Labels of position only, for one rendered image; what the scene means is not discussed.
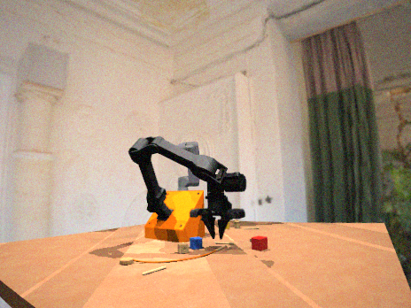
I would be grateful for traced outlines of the round wooden button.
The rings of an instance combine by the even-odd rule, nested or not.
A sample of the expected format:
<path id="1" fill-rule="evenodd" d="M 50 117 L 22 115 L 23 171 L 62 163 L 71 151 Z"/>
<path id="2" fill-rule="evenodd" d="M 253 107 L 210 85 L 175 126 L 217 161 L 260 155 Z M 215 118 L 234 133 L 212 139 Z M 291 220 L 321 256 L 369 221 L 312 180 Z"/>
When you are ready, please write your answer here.
<path id="1" fill-rule="evenodd" d="M 134 264 L 132 257 L 120 258 L 120 265 L 127 266 L 131 264 Z"/>

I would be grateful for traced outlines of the blue block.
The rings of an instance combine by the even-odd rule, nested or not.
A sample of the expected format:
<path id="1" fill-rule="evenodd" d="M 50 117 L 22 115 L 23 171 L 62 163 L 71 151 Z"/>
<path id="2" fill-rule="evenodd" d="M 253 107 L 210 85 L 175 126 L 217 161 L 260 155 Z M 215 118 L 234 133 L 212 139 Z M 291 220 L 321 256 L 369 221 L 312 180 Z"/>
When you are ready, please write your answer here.
<path id="1" fill-rule="evenodd" d="M 190 237 L 189 242 L 190 242 L 190 249 L 193 249 L 193 250 L 203 249 L 203 243 L 202 243 L 202 238 L 201 237 L 199 237 L 199 236 Z"/>

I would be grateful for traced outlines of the small red cube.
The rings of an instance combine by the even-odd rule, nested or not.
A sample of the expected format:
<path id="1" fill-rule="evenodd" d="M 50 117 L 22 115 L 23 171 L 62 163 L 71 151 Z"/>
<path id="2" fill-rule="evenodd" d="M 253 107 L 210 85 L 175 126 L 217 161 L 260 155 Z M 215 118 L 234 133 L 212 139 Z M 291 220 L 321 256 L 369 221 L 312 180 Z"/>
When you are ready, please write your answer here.
<path id="1" fill-rule="evenodd" d="M 268 238 L 262 236 L 252 237 L 252 249 L 253 250 L 267 250 L 268 249 Z"/>

